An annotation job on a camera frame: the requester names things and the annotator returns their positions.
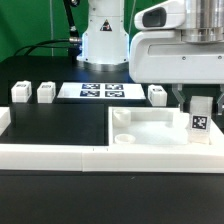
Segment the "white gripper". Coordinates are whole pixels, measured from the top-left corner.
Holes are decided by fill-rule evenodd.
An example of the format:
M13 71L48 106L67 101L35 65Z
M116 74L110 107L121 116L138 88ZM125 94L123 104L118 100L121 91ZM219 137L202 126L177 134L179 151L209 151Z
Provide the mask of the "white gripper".
M224 0L165 0L138 12L129 73L137 83L169 83L184 110L182 84L221 84L224 111Z

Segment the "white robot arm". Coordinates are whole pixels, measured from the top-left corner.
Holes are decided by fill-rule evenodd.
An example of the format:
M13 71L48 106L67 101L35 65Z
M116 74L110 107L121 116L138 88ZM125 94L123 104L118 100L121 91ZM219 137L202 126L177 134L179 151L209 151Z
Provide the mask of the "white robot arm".
M217 112L224 113L224 0L165 0L134 12L134 36L124 30L124 0L88 3L81 66L127 66L136 83L170 84L180 103L184 84L218 84Z

